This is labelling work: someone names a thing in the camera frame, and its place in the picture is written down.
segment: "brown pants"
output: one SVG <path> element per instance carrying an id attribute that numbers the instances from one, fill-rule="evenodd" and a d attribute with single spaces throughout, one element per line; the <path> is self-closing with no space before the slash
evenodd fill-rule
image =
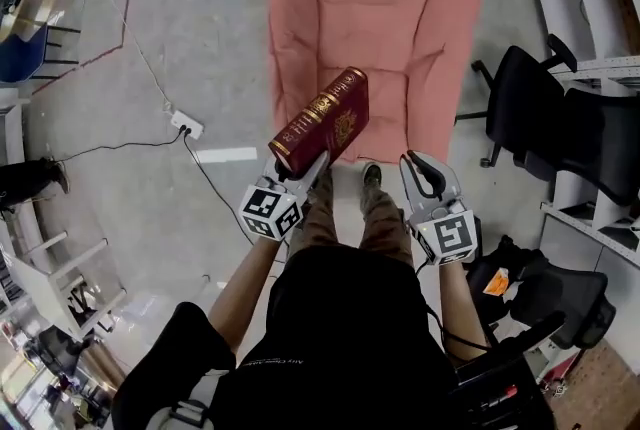
<path id="1" fill-rule="evenodd" d="M 309 192 L 311 207 L 302 227 L 291 235 L 289 257 L 307 247 L 340 245 L 333 221 L 333 180 L 325 173 Z M 365 186 L 360 209 L 364 216 L 364 234 L 360 249 L 377 252 L 413 267 L 411 236 L 406 231 L 402 210 L 377 185 Z"/>

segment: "power strip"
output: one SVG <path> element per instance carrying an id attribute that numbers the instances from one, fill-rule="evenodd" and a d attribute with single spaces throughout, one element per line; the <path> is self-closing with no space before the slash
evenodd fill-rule
<path id="1" fill-rule="evenodd" d="M 173 112 L 173 116 L 171 117 L 171 124 L 173 124 L 176 128 L 180 129 L 182 126 L 186 126 L 187 128 L 191 128 L 191 133 L 189 136 L 195 140 L 200 138 L 200 135 L 204 133 L 204 126 L 200 124 L 198 121 L 194 121 L 191 117 L 181 112 L 180 110 L 176 110 Z"/>

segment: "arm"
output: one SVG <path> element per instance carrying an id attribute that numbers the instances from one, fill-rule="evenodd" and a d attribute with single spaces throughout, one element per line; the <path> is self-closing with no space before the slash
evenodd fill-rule
<path id="1" fill-rule="evenodd" d="M 440 301 L 442 325 L 448 332 L 472 343 L 487 346 L 460 261 L 440 267 Z M 463 361 L 470 361 L 484 353 L 455 339 L 445 338 L 443 345 L 447 352 Z"/>
<path id="2" fill-rule="evenodd" d="M 280 242 L 259 238 L 209 311 L 209 322 L 236 353 L 269 276 Z"/>

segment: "pink cushion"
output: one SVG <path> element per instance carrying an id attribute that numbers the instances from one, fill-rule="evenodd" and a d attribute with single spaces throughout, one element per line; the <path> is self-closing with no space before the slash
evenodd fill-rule
<path id="1" fill-rule="evenodd" d="M 269 0 L 276 128 L 342 69 L 369 76 L 370 120 L 343 153 L 445 161 L 482 0 Z"/>

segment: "black office chair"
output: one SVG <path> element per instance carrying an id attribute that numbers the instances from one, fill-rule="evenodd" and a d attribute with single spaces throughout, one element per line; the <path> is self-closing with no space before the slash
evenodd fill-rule
<path id="1" fill-rule="evenodd" d="M 509 270 L 510 284 L 522 282 L 510 302 L 483 293 L 500 267 Z M 502 237 L 493 253 L 471 264 L 467 282 L 478 315 L 488 325 L 510 313 L 514 320 L 532 326 L 556 311 L 562 312 L 566 321 L 550 339 L 565 350 L 597 345 L 616 314 L 605 297 L 605 274 L 557 267 L 540 250 L 521 249 L 508 236 Z"/>
<path id="2" fill-rule="evenodd" d="M 556 429 L 553 412 L 524 353 L 556 332 L 563 323 L 564 315 L 556 311 L 518 336 L 500 343 L 485 330 L 491 349 L 456 369 L 459 383 L 449 393 L 456 420 L 450 426 L 485 430 Z"/>
<path id="3" fill-rule="evenodd" d="M 491 94 L 486 112 L 462 114 L 486 117 L 486 132 L 494 142 L 482 167 L 494 167 L 501 148 L 514 163 L 534 176 L 551 181 L 559 170 L 578 174 L 619 205 L 631 204 L 640 188 L 640 98 L 606 97 L 571 89 L 548 72 L 559 64 L 577 70 L 567 46 L 550 34 L 555 55 L 538 62 L 517 46 L 505 54 L 495 79 L 482 61 L 480 71 Z"/>

